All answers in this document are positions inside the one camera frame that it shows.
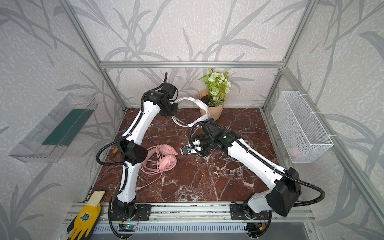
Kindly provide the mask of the white headphones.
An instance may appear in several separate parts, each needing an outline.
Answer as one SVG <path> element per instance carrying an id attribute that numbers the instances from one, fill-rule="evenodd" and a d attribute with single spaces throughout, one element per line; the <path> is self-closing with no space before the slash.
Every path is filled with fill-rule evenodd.
<path id="1" fill-rule="evenodd" d="M 189 102 L 195 108 L 182 108 L 181 113 L 172 116 L 174 123 L 183 128 L 191 128 L 193 125 L 208 120 L 211 116 L 208 106 L 199 99 L 183 97 L 175 101 L 179 106 Z"/>

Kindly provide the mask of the pink headphones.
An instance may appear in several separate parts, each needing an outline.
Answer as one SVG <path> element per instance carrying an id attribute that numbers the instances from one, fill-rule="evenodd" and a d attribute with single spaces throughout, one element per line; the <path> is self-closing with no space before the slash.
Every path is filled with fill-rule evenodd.
<path id="1" fill-rule="evenodd" d="M 157 164 L 155 168 L 149 168 L 147 162 L 153 155 L 157 157 Z M 150 147 L 148 148 L 147 157 L 142 162 L 141 170 L 148 175 L 162 174 L 163 172 L 170 171 L 177 164 L 177 155 L 177 151 L 170 145 Z"/>

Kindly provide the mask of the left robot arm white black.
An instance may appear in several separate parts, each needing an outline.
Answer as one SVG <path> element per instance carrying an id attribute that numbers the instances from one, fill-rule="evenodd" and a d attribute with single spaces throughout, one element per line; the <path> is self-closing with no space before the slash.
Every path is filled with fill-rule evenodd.
<path id="1" fill-rule="evenodd" d="M 146 91 L 141 97 L 140 111 L 131 126 L 121 138 L 102 147 L 96 154 L 96 161 L 102 166 L 123 166 L 123 175 L 119 192 L 115 194 L 113 212 L 126 218 L 133 218 L 136 214 L 136 184 L 140 166 L 148 155 L 148 150 L 142 147 L 142 141 L 150 124 L 157 114 L 174 116 L 179 111 L 179 106 L 174 97 L 178 96 L 178 89 L 167 82 L 168 74 L 164 81 L 156 88 Z M 110 146 L 117 145 L 122 154 L 122 161 L 105 163 L 101 161 L 101 154 Z"/>

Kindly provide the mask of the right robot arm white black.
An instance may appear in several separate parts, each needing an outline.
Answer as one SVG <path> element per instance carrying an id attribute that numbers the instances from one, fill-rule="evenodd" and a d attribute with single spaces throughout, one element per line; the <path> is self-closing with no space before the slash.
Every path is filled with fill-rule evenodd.
<path id="1" fill-rule="evenodd" d="M 190 127 L 192 130 L 188 138 L 191 153 L 204 157 L 212 149 L 222 151 L 246 166 L 268 187 L 268 190 L 253 194 L 243 202 L 245 215 L 250 220 L 267 211 L 286 217 L 293 207 L 313 205 L 325 198 L 323 189 L 300 180 L 294 168 L 287 170 L 271 162 L 249 146 L 240 135 L 222 128 L 212 118 L 191 124 Z M 204 133 L 194 137 L 193 130 L 197 128 Z"/>

